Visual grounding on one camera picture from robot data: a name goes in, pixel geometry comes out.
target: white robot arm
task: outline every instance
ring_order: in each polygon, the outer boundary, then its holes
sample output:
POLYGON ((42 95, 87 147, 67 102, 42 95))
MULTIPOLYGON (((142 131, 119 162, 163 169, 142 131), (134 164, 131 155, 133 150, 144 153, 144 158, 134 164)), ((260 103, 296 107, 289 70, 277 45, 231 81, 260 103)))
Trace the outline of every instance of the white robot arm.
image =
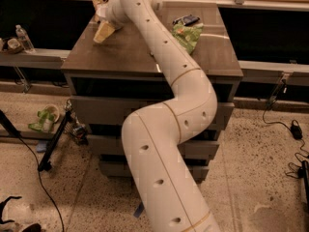
POLYGON ((161 6, 162 0, 108 2, 107 20, 116 29, 133 21, 175 96, 126 118, 122 140, 127 162, 154 231, 220 231, 177 147, 209 126, 216 94, 156 17, 161 6))

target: cabinet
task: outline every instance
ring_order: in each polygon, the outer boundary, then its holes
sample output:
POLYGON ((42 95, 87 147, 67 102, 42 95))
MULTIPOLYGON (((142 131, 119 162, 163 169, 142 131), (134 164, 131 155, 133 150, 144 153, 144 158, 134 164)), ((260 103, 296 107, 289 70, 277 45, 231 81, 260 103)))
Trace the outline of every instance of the cabinet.
MULTIPOLYGON (((196 15, 204 29, 192 53, 208 75, 218 97, 212 124, 179 146, 196 181, 203 181, 219 147, 234 105, 242 71, 215 4, 165 3, 157 15, 168 30, 175 18, 196 15)), ((92 20, 62 66, 71 102, 85 124, 99 167, 106 176, 130 176, 122 147, 121 126, 128 114, 143 106, 173 98, 159 66, 137 28, 128 23, 103 44, 93 44, 98 25, 92 20)))

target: clear plastic bottle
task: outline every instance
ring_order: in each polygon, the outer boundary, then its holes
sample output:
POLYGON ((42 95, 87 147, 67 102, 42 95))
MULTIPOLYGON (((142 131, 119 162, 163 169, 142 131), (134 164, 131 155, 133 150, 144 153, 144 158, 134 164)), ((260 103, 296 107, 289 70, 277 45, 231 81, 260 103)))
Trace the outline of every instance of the clear plastic bottle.
POLYGON ((19 41, 22 44, 25 52, 27 53, 35 53, 36 49, 33 47, 27 31, 24 30, 20 25, 16 25, 16 34, 18 35, 19 41))

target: terrazzo floor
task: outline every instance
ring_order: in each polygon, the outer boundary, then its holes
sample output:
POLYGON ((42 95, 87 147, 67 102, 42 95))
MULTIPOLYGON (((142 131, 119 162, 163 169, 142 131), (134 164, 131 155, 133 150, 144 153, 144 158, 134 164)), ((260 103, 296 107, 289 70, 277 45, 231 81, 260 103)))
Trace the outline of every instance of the terrazzo floor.
MULTIPOLYGON (((21 91, 20 86, 0 84, 0 109, 19 130, 36 122, 37 111, 47 104, 62 109, 69 98, 69 90, 58 87, 21 91)), ((265 124, 257 104, 239 100, 236 105, 219 137, 220 147, 207 179, 199 185, 221 230, 309 231, 302 180, 285 175, 289 162, 299 164, 295 153, 300 152, 301 142, 282 125, 265 124)), ((298 104, 298 109, 292 109, 293 104, 275 107, 266 119, 287 125, 297 119, 307 143, 303 149, 309 151, 308 104, 298 104)), ((38 141, 26 142, 36 151, 38 141)), ((98 156, 92 155, 89 146, 78 146, 63 134, 50 160, 53 168, 42 172, 42 182, 59 207, 66 231, 152 231, 145 212, 139 218, 133 215, 140 198, 132 180, 103 176, 98 156)), ((33 223, 48 232, 62 231, 59 216, 40 186, 34 156, 18 140, 0 137, 0 173, 0 200, 22 196, 7 204, 3 219, 15 222, 0 225, 0 231, 22 231, 33 223)))

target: power adapter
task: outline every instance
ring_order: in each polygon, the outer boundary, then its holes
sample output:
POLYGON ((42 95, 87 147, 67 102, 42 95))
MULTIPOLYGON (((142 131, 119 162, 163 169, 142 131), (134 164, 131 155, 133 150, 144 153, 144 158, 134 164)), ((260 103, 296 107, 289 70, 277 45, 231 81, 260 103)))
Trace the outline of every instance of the power adapter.
POLYGON ((291 133, 294 137, 294 139, 299 140, 302 138, 302 131, 300 128, 300 125, 298 123, 298 121, 293 120, 292 124, 291 124, 291 133))

